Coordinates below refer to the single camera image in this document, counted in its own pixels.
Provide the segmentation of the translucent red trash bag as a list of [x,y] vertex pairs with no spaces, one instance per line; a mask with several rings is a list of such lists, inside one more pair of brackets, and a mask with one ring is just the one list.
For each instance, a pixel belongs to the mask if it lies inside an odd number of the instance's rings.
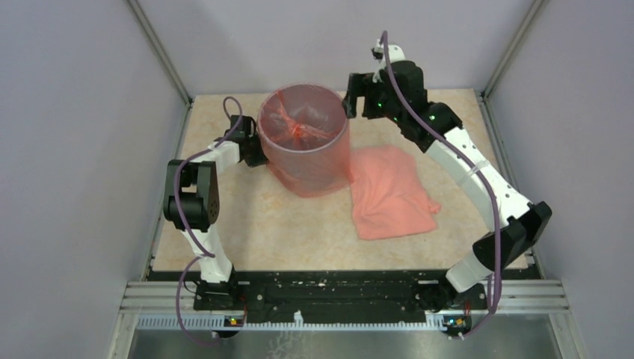
[[263,101],[257,131],[268,169],[299,197],[319,197],[351,182],[350,121],[342,97],[323,85],[297,83]]

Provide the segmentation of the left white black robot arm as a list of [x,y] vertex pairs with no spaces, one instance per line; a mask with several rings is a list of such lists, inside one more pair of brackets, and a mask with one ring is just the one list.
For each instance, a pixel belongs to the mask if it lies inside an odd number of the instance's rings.
[[220,215],[219,175],[244,162],[257,167],[267,162],[256,121],[231,115],[230,128],[207,148],[167,164],[163,215],[188,240],[200,265],[202,281],[215,284],[212,300],[222,309],[237,305],[240,290],[230,283],[233,264],[224,253],[217,221]]

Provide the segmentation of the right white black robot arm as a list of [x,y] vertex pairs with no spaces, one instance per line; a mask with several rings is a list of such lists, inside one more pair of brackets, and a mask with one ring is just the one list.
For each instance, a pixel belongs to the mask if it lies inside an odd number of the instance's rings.
[[[358,99],[363,109],[357,110]],[[552,217],[545,202],[520,194],[489,163],[461,119],[446,104],[428,100],[422,69],[396,61],[376,73],[352,73],[342,101],[345,114],[385,117],[424,154],[440,165],[476,207],[489,230],[466,256],[440,278],[438,297],[460,307],[469,289],[503,270],[530,249]],[[394,146],[355,150],[351,159],[352,219],[365,240],[425,233],[436,227],[440,208],[415,173],[411,155]]]

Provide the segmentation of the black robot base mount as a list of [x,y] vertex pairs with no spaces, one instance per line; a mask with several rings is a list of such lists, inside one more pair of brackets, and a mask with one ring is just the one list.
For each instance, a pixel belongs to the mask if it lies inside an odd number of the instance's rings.
[[441,270],[233,271],[230,281],[209,284],[200,273],[151,271],[149,281],[177,282],[192,295],[196,313],[241,316],[244,321],[289,322],[300,311],[309,323],[424,322],[426,316],[455,310],[469,317],[486,311],[501,294],[492,280],[464,292]]

